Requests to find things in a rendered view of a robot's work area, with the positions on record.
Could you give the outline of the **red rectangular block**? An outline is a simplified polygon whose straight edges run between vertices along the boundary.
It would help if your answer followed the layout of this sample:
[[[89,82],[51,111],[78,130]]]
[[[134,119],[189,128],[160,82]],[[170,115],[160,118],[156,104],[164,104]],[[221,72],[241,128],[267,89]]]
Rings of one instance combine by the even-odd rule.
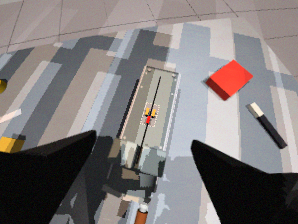
[[[225,101],[252,77],[254,76],[233,60],[218,70],[205,83]]]

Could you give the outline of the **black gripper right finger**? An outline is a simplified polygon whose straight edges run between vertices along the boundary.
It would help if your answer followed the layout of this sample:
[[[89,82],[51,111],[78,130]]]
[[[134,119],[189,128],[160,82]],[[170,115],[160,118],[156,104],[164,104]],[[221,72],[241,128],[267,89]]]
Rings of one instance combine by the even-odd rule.
[[[221,224],[276,224],[298,195],[298,173],[271,173],[193,140],[190,149]]]

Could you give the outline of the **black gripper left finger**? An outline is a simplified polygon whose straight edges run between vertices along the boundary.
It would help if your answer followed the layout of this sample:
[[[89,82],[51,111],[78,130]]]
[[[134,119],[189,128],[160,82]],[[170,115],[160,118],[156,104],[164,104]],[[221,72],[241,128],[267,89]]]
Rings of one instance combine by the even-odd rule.
[[[49,224],[97,140],[75,134],[15,153],[0,151],[2,224]]]

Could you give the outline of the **yellow rectangular block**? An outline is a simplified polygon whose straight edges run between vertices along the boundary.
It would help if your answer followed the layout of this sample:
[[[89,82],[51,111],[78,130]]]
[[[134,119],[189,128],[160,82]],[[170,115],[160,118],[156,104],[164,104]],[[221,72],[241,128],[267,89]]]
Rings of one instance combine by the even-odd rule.
[[[2,137],[0,140],[0,151],[7,153],[19,152],[23,147],[25,140]]]

